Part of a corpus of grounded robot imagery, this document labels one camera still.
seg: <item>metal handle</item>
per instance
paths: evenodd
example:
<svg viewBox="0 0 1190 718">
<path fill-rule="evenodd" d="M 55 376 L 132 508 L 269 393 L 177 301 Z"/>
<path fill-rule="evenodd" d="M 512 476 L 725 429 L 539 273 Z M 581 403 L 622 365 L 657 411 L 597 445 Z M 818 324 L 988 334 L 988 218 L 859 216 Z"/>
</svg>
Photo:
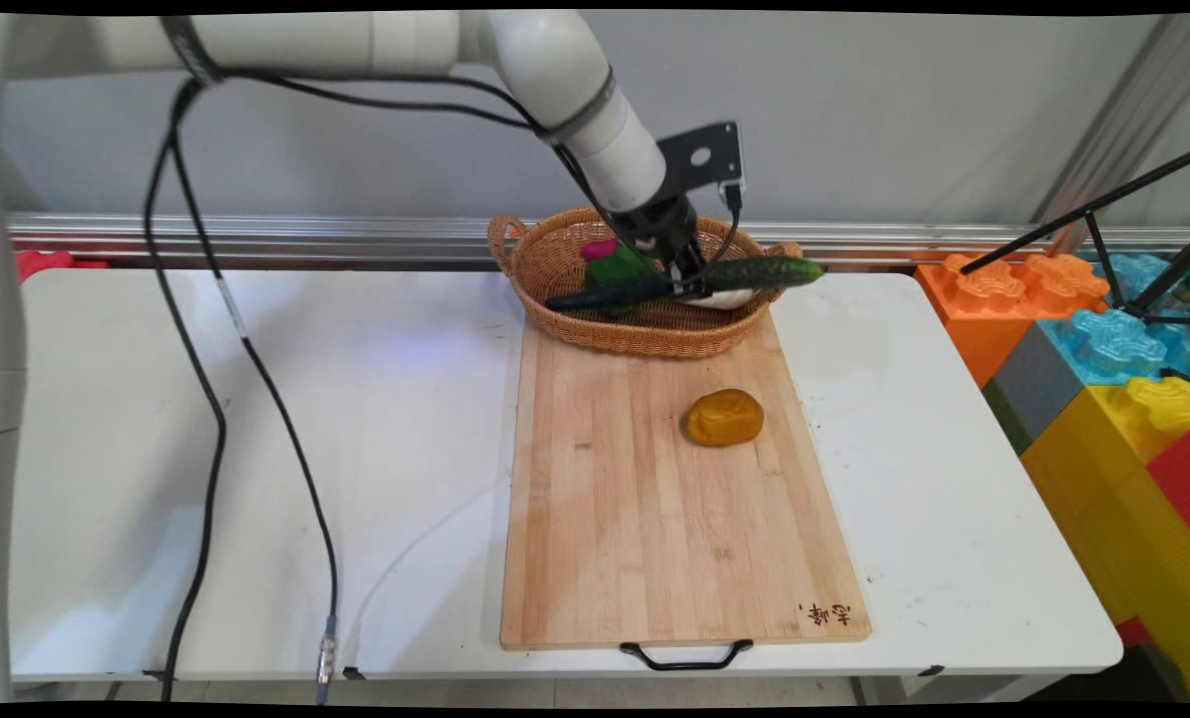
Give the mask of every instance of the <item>metal handle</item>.
<svg viewBox="0 0 1190 718">
<path fill-rule="evenodd" d="M 654 660 L 649 658 L 649 654 L 644 654 L 644 649 L 637 642 L 622 642 L 621 653 L 641 660 L 653 672 L 721 672 L 721 669 L 727 668 L 732 660 L 737 657 L 737 654 L 751 648 L 754 648 L 754 642 L 751 639 L 734 642 L 732 649 L 728 649 L 726 657 L 719 660 L 716 663 L 700 663 L 694 662 L 694 660 L 683 660 L 681 663 L 657 663 Z"/>
</svg>

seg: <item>cucumber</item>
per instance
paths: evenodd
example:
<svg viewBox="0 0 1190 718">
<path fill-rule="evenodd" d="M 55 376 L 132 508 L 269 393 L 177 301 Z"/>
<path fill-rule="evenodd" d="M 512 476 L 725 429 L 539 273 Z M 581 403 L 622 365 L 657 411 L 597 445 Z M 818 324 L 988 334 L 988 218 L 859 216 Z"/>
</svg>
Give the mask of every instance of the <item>cucumber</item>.
<svg viewBox="0 0 1190 718">
<path fill-rule="evenodd" d="M 821 279 L 823 269 L 813 260 L 794 257 L 746 257 L 707 266 L 704 282 L 708 289 L 776 289 L 782 286 L 804 286 Z M 640 304 L 651 299 L 672 298 L 674 286 L 658 273 L 641 273 L 618 286 L 595 287 L 570 294 L 551 296 L 546 308 L 551 312 L 597 310 L 603 306 Z"/>
<path fill-rule="evenodd" d="M 746 257 L 709 264 L 706 268 L 706 283 L 715 292 L 774 289 L 781 286 L 804 286 L 821 279 L 821 264 L 813 260 Z"/>
</svg>

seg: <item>red object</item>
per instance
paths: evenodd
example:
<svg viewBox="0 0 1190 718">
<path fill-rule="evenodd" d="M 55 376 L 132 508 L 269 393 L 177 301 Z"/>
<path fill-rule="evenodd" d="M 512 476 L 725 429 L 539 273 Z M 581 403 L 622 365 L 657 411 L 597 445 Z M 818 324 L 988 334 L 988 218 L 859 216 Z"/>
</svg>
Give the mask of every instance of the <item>red object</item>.
<svg viewBox="0 0 1190 718">
<path fill-rule="evenodd" d="M 1150 476 L 1190 530 L 1190 429 L 1150 461 Z"/>
<path fill-rule="evenodd" d="M 27 281 L 27 277 L 35 273 L 56 267 L 106 269 L 109 266 L 107 262 L 79 262 L 71 257 L 70 251 L 52 251 L 49 255 L 43 255 L 40 251 L 24 251 L 17 256 L 17 260 L 19 260 L 19 283 Z"/>
<path fill-rule="evenodd" d="M 1127 622 L 1123 622 L 1119 626 L 1119 636 L 1122 636 L 1122 645 L 1126 648 L 1140 645 L 1142 642 L 1152 642 L 1150 629 L 1145 628 L 1140 617 L 1128 618 Z"/>
</svg>

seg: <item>yellow toy block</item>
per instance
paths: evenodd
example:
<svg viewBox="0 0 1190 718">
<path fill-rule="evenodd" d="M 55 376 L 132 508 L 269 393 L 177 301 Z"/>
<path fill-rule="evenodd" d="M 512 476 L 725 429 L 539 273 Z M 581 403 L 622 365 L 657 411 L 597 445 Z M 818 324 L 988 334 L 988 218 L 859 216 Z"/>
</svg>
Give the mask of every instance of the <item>yellow toy block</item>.
<svg viewBox="0 0 1190 718">
<path fill-rule="evenodd" d="M 1126 386 L 1088 388 L 1144 463 L 1190 429 L 1190 383 L 1182 377 L 1134 377 Z"/>
<path fill-rule="evenodd" d="M 1060 535 L 1064 535 L 1064 541 L 1069 543 L 1070 551 L 1077 558 L 1088 582 L 1091 583 L 1096 597 L 1101 600 L 1101 605 L 1104 605 L 1110 622 L 1117 626 L 1117 624 L 1135 617 L 1136 610 L 1132 607 L 1132 601 L 1125 595 L 1119 582 L 1114 580 L 1104 558 L 1088 541 L 1077 516 L 1070 510 L 1069 501 L 1065 500 L 1064 492 L 1060 491 L 1060 485 L 1065 482 L 1067 476 L 1060 475 L 1059 464 L 1047 463 L 1045 456 L 1041 456 L 1041 450 L 1025 452 L 1021 462 L 1029 477 L 1033 479 L 1033 486 L 1038 488 L 1038 494 L 1042 497 L 1046 510 L 1051 511 L 1051 518 L 1056 519 L 1056 526 L 1060 529 Z"/>
<path fill-rule="evenodd" d="M 1190 694 L 1190 530 L 1183 518 L 1141 469 L 1096 501 L 1082 527 Z"/>
<path fill-rule="evenodd" d="M 1079 391 L 1021 455 L 1027 468 L 1032 463 L 1046 464 L 1045 472 L 1051 476 L 1047 492 L 1060 495 L 1075 518 L 1109 494 L 1117 482 L 1145 468 L 1132 444 L 1096 401 L 1091 389 L 1100 388 L 1111 387 Z"/>
</svg>

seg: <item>yellow object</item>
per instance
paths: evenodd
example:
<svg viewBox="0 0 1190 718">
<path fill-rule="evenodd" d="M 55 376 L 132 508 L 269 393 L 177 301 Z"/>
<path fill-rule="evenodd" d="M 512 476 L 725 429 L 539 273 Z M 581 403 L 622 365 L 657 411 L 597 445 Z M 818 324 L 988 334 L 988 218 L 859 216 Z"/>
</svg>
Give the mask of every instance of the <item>yellow object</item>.
<svg viewBox="0 0 1190 718">
<path fill-rule="evenodd" d="M 688 436 L 700 445 L 733 445 L 763 431 L 763 407 L 739 388 L 725 388 L 696 400 L 688 412 Z"/>
<path fill-rule="evenodd" d="M 1190 530 L 1147 469 L 1086 513 L 1083 530 L 1190 695 Z"/>
<path fill-rule="evenodd" d="M 1182 377 L 1134 377 L 1127 386 L 1089 388 L 1146 463 L 1190 429 L 1190 383 Z"/>
<path fill-rule="evenodd" d="M 1147 464 L 1190 427 L 1190 385 L 1083 388 L 1021 455 L 1114 624 L 1138 617 L 1190 695 L 1190 530 Z"/>
</svg>

